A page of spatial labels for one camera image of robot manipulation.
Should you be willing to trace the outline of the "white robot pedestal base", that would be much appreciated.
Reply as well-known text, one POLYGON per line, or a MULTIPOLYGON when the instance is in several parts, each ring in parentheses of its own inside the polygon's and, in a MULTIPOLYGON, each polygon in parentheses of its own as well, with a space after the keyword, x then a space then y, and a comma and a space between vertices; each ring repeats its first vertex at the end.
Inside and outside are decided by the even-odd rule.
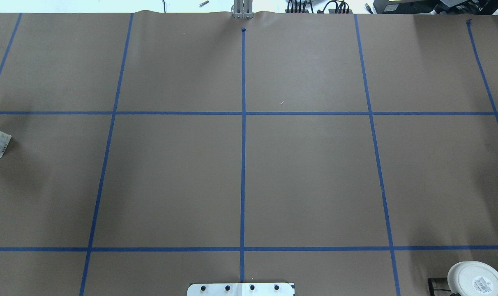
POLYGON ((295 286, 286 282, 196 283, 187 296, 294 296, 295 286))

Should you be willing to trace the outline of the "aluminium frame post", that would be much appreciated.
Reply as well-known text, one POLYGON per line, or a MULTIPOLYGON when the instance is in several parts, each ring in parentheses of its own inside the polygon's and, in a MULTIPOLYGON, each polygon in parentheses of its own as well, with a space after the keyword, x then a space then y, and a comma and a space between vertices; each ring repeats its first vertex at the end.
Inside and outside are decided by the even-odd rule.
POLYGON ((252 19, 254 17, 253 0, 234 0, 232 13, 234 19, 252 19))

